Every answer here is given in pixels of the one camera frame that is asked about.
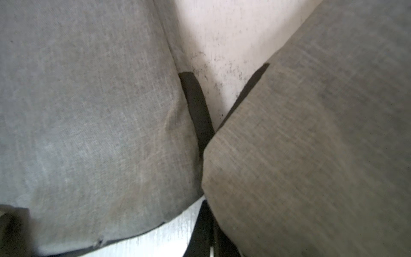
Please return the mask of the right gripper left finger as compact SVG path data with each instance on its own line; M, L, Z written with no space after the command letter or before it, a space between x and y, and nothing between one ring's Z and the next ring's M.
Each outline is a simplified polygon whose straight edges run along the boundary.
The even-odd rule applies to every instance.
M212 234L213 215L207 201L204 200L183 257L210 257Z

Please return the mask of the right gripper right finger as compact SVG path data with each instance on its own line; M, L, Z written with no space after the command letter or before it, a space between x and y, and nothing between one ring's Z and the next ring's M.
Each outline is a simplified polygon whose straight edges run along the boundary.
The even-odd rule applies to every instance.
M214 257L241 257L238 248L231 242L227 235L221 230L218 223L214 221Z

